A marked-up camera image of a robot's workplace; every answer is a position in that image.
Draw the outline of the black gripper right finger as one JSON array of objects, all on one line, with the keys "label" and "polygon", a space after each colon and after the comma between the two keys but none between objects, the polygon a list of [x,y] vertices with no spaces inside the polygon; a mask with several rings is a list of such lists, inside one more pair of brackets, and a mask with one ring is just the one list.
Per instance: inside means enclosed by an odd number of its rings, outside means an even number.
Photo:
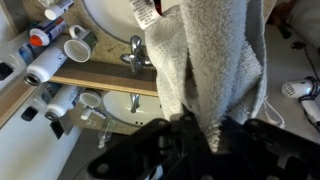
[{"label": "black gripper right finger", "polygon": [[320,180],[318,143],[260,119],[239,124],[228,118],[223,134],[255,180]]}]

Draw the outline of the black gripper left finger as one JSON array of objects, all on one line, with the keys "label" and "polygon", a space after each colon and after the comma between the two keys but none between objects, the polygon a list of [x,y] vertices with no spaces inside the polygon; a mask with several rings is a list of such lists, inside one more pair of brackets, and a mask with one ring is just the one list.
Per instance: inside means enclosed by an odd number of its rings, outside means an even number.
[{"label": "black gripper left finger", "polygon": [[190,116],[153,119],[95,158],[87,172],[97,180],[145,180],[161,169],[160,180],[191,180],[185,137],[193,128],[199,130]]}]

